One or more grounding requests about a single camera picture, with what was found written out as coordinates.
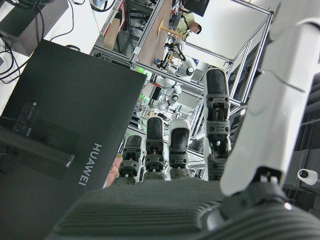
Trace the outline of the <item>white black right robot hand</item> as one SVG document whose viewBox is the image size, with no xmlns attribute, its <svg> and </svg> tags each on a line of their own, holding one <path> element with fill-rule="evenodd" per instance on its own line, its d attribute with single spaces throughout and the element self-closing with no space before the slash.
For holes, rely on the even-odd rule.
<svg viewBox="0 0 320 240">
<path fill-rule="evenodd" d="M 78 200 L 49 240 L 317 240 L 320 221 L 283 192 L 320 57 L 320 3 L 283 0 L 234 145 L 226 73 L 204 75 L 206 180 L 183 163 L 187 126 L 170 126 L 171 179 L 119 177 Z"/>
</svg>

